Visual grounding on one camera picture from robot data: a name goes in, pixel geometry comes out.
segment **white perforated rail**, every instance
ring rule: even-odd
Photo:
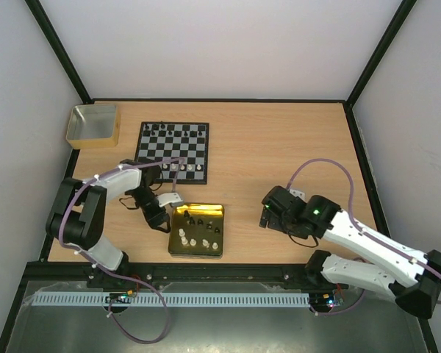
[[[309,295],[300,293],[163,293],[169,307],[309,307]],[[39,292],[33,306],[41,307],[100,307],[109,302],[108,293]],[[139,293],[136,298],[124,299],[134,307],[161,307],[153,293]]]

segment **black metal frame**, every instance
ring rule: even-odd
[[[376,50],[373,52],[369,62],[356,83],[347,101],[337,100],[310,100],[310,99],[91,99],[81,79],[79,78],[74,65],[65,51],[57,33],[54,31],[49,18],[47,17],[39,0],[25,0],[37,23],[43,30],[48,42],[51,44],[55,54],[61,62],[69,79],[72,81],[77,93],[84,104],[93,104],[95,101],[192,101],[192,102],[248,102],[248,103],[341,103],[345,111],[351,138],[356,150],[356,157],[361,168],[367,196],[376,221],[376,228],[385,235],[389,235],[389,229],[384,217],[384,212],[379,201],[376,185],[365,153],[356,119],[353,114],[353,106],[364,90],[366,84],[376,70],[386,50],[397,35],[398,30],[415,5],[416,0],[403,0],[395,13],[390,25],[387,27]],[[73,150],[68,161],[65,177],[71,177],[79,151]],[[24,275],[18,286],[15,299],[13,300],[10,313],[0,338],[0,352],[4,352],[9,342],[16,316],[21,306],[21,301],[26,290],[28,281],[87,281],[91,267],[88,263],[48,263],[47,259],[51,250],[52,239],[46,236],[43,248],[40,253],[40,260],[26,265]],[[304,281],[304,264],[289,265],[212,265],[212,264],[190,264],[190,263],[133,263],[133,271],[139,274],[150,274],[149,281],[155,285],[162,285],[164,281],[192,281],[206,280],[221,282],[263,282],[281,285],[285,288],[300,288],[309,293],[323,293],[330,288],[312,287]],[[436,353],[437,346],[427,320],[419,320],[423,338],[430,352]]]

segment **chessboard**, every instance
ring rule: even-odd
[[[178,170],[179,184],[207,184],[208,123],[171,123],[147,121],[140,126],[135,160],[149,158],[162,164],[162,176],[156,182],[172,182]],[[184,157],[183,164],[168,162]]]

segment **gold tray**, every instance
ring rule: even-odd
[[[175,208],[168,252],[174,257],[221,258],[223,217],[224,208],[221,204],[184,204]],[[187,240],[185,245],[179,234],[180,229],[183,229]]]

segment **black corner post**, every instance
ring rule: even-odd
[[[385,55],[390,44],[394,40],[394,37],[397,35],[398,30],[402,24],[404,24],[406,17],[410,14],[410,11],[416,2],[417,0],[403,0],[401,2],[389,26],[385,30],[384,35],[382,35],[379,44],[377,45],[376,49],[374,49],[373,54],[367,62],[365,69],[361,73],[358,82],[354,86],[348,100],[346,101],[350,107],[353,107],[356,104],[359,96],[361,96],[362,91],[365,89],[366,84],[369,82],[374,71],[381,62],[382,57]]]
[[[65,72],[67,73],[68,78],[72,82],[72,85],[75,87],[76,92],[79,94],[80,99],[84,104],[91,104],[92,100],[90,95],[87,92],[87,89],[83,85],[82,80],[80,79],[74,64],[71,62],[70,57],[68,57],[67,52],[65,51],[62,42],[57,36],[54,27],[52,26],[49,18],[47,17],[46,12],[43,9],[43,6],[39,2],[39,0],[25,0],[28,5],[31,13],[35,17],[37,24],[43,31],[46,36],[49,44],[51,44],[54,53],[57,55],[57,59],[59,59],[61,65],[63,66]]]

